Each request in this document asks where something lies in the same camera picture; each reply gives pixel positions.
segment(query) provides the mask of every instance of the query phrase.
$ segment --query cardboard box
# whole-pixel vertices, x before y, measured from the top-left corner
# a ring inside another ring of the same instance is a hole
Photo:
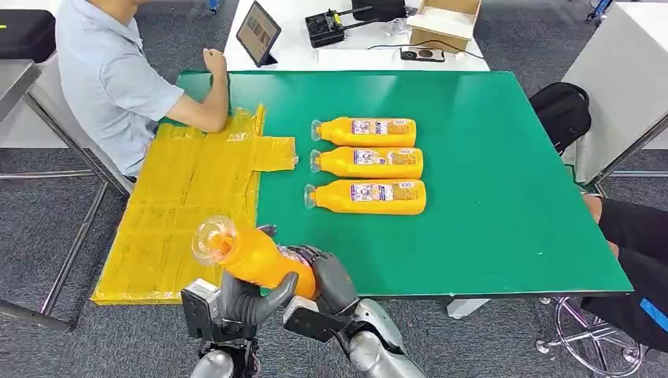
[[[435,39],[443,43],[425,43],[424,46],[456,53],[465,50],[473,38],[481,0],[422,0],[414,16],[407,23],[413,28],[410,43]]]

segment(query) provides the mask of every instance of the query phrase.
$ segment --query chair base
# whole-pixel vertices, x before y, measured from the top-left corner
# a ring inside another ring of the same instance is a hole
[[[579,313],[578,310],[574,309],[568,303],[568,299],[568,297],[560,298],[555,308],[555,323],[558,338],[549,342],[542,339],[537,340],[535,344],[536,349],[542,354],[549,354],[552,348],[556,346],[565,347],[566,350],[568,350],[568,352],[573,355],[573,357],[585,368],[602,376],[618,378],[623,376],[630,376],[631,374],[635,373],[640,367],[640,364],[643,362],[643,353],[640,344],[636,343],[635,341],[633,343],[627,343],[620,340],[617,336],[622,332],[612,327],[608,323],[601,321],[598,317],[594,319],[592,323],[589,323]],[[583,328],[582,332],[575,335],[564,334],[562,329],[562,312],[564,310]],[[594,349],[596,350],[596,357],[598,359],[598,366],[587,361],[573,348],[573,346],[571,346],[571,343],[585,339],[590,339],[594,345]],[[629,363],[629,366],[626,369],[611,370],[608,367],[606,357],[603,353],[603,348],[601,347],[603,342],[612,344],[622,349],[622,356]]]

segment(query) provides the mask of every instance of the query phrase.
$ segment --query man's arm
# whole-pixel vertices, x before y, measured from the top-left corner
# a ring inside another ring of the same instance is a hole
[[[223,53],[214,49],[204,49],[204,62],[213,76],[213,86],[200,104],[183,94],[167,117],[183,124],[198,128],[203,132],[220,132],[228,116],[227,64]]]
[[[107,62],[100,80],[117,106],[159,121],[164,116],[204,132],[219,132],[228,115],[227,64],[218,50],[203,51],[213,87],[202,103],[167,83],[141,54],[126,54]]]

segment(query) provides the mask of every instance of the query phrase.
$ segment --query green table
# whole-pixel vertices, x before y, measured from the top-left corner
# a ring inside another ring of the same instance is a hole
[[[262,175],[258,224],[333,252],[369,296],[599,294],[632,287],[510,72],[232,72],[232,107],[266,107],[265,135],[295,136],[295,171]],[[185,72],[195,98],[209,75]],[[305,209],[314,119],[408,117],[425,153],[413,217]]]

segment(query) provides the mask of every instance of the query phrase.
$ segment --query bottle cap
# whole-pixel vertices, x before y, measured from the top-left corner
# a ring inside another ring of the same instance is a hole
[[[234,222],[224,215],[214,215],[205,220],[192,238],[192,253],[199,263],[222,263],[236,244]]]
[[[313,209],[316,206],[315,190],[316,187],[310,183],[304,187],[304,206],[306,206],[307,209]]]
[[[314,142],[317,142],[318,140],[320,140],[320,125],[321,124],[322,124],[322,122],[320,122],[319,120],[314,120],[313,122],[311,122],[311,139]]]
[[[311,162],[312,173],[320,172],[320,155],[322,155],[322,153],[318,150],[311,151],[310,162]]]

